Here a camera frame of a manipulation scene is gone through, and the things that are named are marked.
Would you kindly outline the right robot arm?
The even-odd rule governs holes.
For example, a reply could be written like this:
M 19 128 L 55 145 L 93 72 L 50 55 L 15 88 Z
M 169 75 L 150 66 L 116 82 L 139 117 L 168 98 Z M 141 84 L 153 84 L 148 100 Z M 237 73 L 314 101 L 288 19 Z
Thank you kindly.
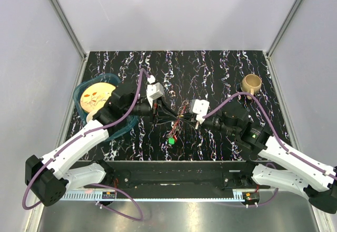
M 336 168 L 318 162 L 280 140 L 268 126 L 249 119 L 238 102 L 226 104 L 213 117 L 205 118 L 209 103 L 193 100 L 189 113 L 179 115 L 197 128 L 218 131 L 234 138 L 246 167 L 239 174 L 245 188 L 272 186 L 297 194 L 315 208 L 336 214 Z

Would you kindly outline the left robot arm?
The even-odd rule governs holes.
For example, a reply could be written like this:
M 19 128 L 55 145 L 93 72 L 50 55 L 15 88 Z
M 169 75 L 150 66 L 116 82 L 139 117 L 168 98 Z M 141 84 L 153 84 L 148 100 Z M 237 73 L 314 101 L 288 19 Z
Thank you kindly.
M 106 162 L 95 161 L 74 170 L 71 166 L 97 144 L 126 128 L 128 116 L 157 117 L 156 110 L 164 94 L 162 84 L 149 84 L 143 98 L 139 93 L 140 88 L 118 85 L 102 106 L 91 111 L 90 120 L 76 135 L 41 158 L 30 156 L 25 162 L 27 188 L 23 198 L 32 192 L 40 204 L 48 207 L 72 189 L 96 183 L 109 187 L 114 175 L 113 168 Z

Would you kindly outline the metal key holder red handle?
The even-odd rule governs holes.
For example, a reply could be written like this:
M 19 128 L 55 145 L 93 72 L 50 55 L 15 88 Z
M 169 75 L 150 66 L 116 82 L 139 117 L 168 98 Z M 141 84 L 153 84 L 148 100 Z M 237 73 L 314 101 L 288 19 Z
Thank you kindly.
M 183 128 L 183 121 L 180 119 L 180 116 L 186 113 L 189 104 L 190 103 L 188 100 L 184 100 L 182 102 L 182 105 L 179 107 L 177 112 L 179 118 L 173 123 L 172 130 L 169 134 L 170 138 L 177 138 L 178 134 L 181 132 Z

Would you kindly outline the green key tag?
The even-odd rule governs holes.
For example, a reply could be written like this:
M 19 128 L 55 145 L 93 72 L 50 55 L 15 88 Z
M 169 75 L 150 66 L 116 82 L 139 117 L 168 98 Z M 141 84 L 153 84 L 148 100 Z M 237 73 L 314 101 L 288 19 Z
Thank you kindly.
M 168 143 L 169 143 L 170 145 L 174 145 L 174 144 L 176 143 L 176 138 L 175 138 L 175 137 L 169 137 L 169 138 L 168 138 Z

